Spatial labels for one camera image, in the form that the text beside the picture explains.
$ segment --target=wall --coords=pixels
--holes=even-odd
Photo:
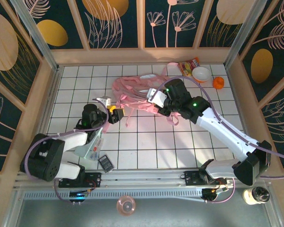
[[[51,68],[0,1],[0,225],[19,164],[36,130]]]
[[[223,62],[255,0],[34,2],[24,1],[57,63],[78,65]]]
[[[229,68],[248,133],[284,154],[284,0],[268,1]],[[267,175],[284,175],[284,159],[272,156]],[[284,215],[284,180],[272,181]]]

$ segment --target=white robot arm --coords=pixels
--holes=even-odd
[[[181,79],[175,79],[165,84],[166,90],[158,91],[153,100],[155,89],[148,92],[148,101],[156,104],[159,113],[170,116],[172,112],[180,113],[184,119],[188,119],[196,125],[208,130],[222,143],[225,144],[235,155],[235,159],[217,161],[208,160],[201,169],[205,170],[203,175],[206,179],[220,177],[237,178],[246,185],[252,185],[270,164],[270,154],[250,146],[249,143],[258,144],[260,147],[271,149],[267,141],[259,141],[245,135],[221,115],[221,120],[215,116],[209,102],[197,96],[192,98]],[[221,122],[226,123],[248,143],[233,134]]]

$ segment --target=grid tile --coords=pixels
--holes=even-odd
[[[120,150],[118,159],[118,169],[136,169],[138,151],[137,150]]]
[[[107,66],[94,66],[93,77],[106,77]]]
[[[238,114],[235,101],[220,101],[224,115]]]
[[[102,133],[101,138],[104,138],[103,150],[118,150],[119,133]]]
[[[91,78],[77,78],[75,89],[89,89]]]
[[[93,66],[79,66],[77,77],[91,77]]]
[[[64,67],[62,77],[76,77],[78,73],[78,66],[67,66]]]
[[[106,77],[92,77],[90,89],[105,89]]]
[[[156,133],[139,132],[138,133],[138,149],[156,149]]]
[[[53,108],[52,117],[68,117],[70,112],[70,103],[56,103]]]
[[[157,168],[156,150],[138,150],[138,169]]]
[[[65,132],[67,120],[67,118],[52,118],[48,133]]]
[[[138,75],[151,74],[151,65],[138,65]]]
[[[152,73],[161,75],[166,65],[152,65]]]
[[[123,117],[120,121],[120,132],[137,132],[137,117]]]
[[[214,75],[209,81],[201,83],[214,100],[214,107],[226,120],[242,130],[224,66],[202,66],[211,70]],[[94,103],[93,98],[110,96],[115,103],[111,86],[117,77],[152,72],[161,74],[164,68],[164,64],[65,67],[48,133],[72,130],[82,117],[83,106]],[[181,76],[181,72],[177,66],[168,66],[168,75]],[[221,90],[213,88],[213,78],[217,76],[224,78],[224,88]],[[184,83],[192,96],[204,97],[195,83],[186,79]],[[125,107],[124,111],[125,117],[121,122],[110,125],[107,133],[101,135],[104,144],[100,155],[107,154],[116,168],[190,168],[200,167],[209,158],[217,160],[233,158],[233,154],[223,143],[188,120],[179,117],[179,125],[173,127],[167,122],[166,117],[154,117],[152,113],[134,110],[128,121],[129,127],[126,127],[127,116],[131,109]],[[79,162],[88,170],[101,169],[97,161],[79,158],[73,152],[67,152],[65,160]]]
[[[138,132],[155,131],[154,117],[138,117]]]
[[[177,159],[175,150],[158,150],[158,168],[176,168]]]
[[[75,88],[76,78],[62,78],[59,90],[73,90]]]
[[[178,168],[197,167],[195,150],[194,149],[177,150],[177,165]]]
[[[107,71],[108,77],[121,77],[122,76],[122,65],[110,65]]]
[[[137,76],[137,66],[136,65],[124,65],[122,76],[128,77],[128,76]]]
[[[157,132],[156,133],[157,149],[175,149],[174,133]]]
[[[213,75],[227,75],[224,65],[210,65]]]
[[[137,133],[120,133],[119,150],[137,149]]]
[[[172,131],[173,130],[173,126],[167,122],[166,117],[156,116],[155,121],[156,121],[156,131]]]
[[[194,148],[193,137],[190,131],[175,132],[176,149]]]
[[[87,103],[89,100],[89,90],[75,90],[72,103]]]
[[[213,149],[196,149],[195,157],[197,159],[197,167],[201,167],[208,159],[214,159]]]
[[[212,141],[210,134],[207,131],[194,131],[193,132],[195,148],[212,148]]]
[[[224,87],[223,89],[217,90],[219,100],[234,100],[233,94],[230,87]]]
[[[56,103],[71,103],[73,93],[73,90],[59,90]]]

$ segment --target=metal base plate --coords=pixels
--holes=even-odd
[[[75,180],[63,179],[62,181],[59,181],[59,188],[99,188],[100,183],[101,173],[85,173],[82,183],[79,183]]]
[[[208,184],[200,177],[200,172],[198,170],[195,171],[185,171],[184,179],[186,186],[203,186],[203,185],[220,185],[220,182],[215,180],[212,183]],[[220,179],[223,184],[227,184],[227,181],[223,178]]]

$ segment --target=white bowl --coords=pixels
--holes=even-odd
[[[203,83],[209,80],[212,73],[207,68],[197,67],[193,69],[192,75],[197,82]]]

